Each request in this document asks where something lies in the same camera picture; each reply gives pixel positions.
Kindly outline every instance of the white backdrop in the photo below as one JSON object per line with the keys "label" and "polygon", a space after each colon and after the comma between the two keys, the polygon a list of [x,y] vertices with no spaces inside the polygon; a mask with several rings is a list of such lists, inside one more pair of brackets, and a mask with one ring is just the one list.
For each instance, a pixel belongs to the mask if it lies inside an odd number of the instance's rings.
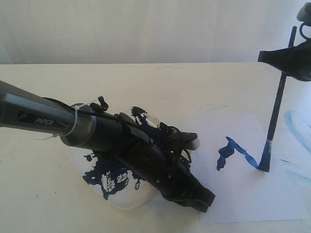
{"label": "white backdrop", "polygon": [[305,2],[0,0],[0,64],[256,61]]}

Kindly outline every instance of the table surface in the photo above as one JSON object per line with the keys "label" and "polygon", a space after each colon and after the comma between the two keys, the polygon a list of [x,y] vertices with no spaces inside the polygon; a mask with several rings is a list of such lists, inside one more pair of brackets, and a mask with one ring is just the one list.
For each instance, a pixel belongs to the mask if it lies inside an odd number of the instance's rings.
{"label": "table surface", "polygon": [[[110,113],[140,106],[168,125],[181,127],[193,113],[254,113],[267,132],[280,72],[259,63],[1,65],[0,79],[68,104],[103,95]],[[311,119],[311,83],[288,78],[272,155],[311,214],[311,155],[293,137],[284,113]],[[122,211],[102,199],[72,165],[67,148],[48,134],[0,130],[0,232],[310,232],[310,219],[199,223],[190,208],[144,204]]]}

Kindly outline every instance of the sheet of paper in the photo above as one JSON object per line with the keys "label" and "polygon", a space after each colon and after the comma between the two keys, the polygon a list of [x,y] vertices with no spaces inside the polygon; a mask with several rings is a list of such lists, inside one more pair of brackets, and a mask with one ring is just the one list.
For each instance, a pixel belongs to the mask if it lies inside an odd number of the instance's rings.
{"label": "sheet of paper", "polygon": [[226,159],[224,168],[216,169],[218,150],[228,144],[226,136],[259,164],[266,138],[255,115],[199,115],[184,120],[182,126],[184,132],[198,133],[201,142],[191,154],[191,171],[216,195],[212,206],[200,215],[201,223],[308,217],[281,167],[277,151],[273,151],[269,173],[253,168],[237,151]]}

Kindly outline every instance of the white table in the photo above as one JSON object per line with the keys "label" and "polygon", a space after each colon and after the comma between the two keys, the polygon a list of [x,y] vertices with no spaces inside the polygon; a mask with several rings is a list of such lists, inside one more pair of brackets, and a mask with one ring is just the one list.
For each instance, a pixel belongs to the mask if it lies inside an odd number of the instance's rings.
{"label": "white table", "polygon": [[[265,132],[279,77],[279,71],[259,63],[0,66],[1,80],[68,104],[103,95],[110,113],[141,106],[176,127],[193,112],[254,113]],[[310,102],[311,83],[288,78],[272,151],[304,166],[309,177],[311,155],[291,135],[283,114],[297,110],[311,118]],[[0,129],[2,233],[311,232],[310,220],[202,226],[190,208],[177,212],[145,204],[119,210],[81,179],[59,139],[34,140],[46,136]],[[290,179],[311,214],[311,183]]]}

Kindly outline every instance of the zip tie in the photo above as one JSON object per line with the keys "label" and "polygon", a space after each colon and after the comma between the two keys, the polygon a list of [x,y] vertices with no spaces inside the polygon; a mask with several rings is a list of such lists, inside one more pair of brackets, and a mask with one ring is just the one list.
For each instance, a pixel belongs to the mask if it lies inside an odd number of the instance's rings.
{"label": "zip tie", "polygon": [[84,103],[84,104],[77,105],[77,106],[73,107],[74,108],[74,124],[73,124],[71,130],[67,134],[63,134],[63,135],[61,135],[61,134],[52,134],[52,136],[47,137],[47,138],[43,138],[42,140],[47,140],[47,139],[50,139],[52,137],[58,137],[58,136],[68,136],[69,134],[71,134],[75,130],[76,126],[77,126],[77,123],[78,123],[78,111],[80,110],[80,108],[85,106],[85,105],[89,105],[91,103],[94,103],[95,101],[96,100],[92,100],[89,103]]}

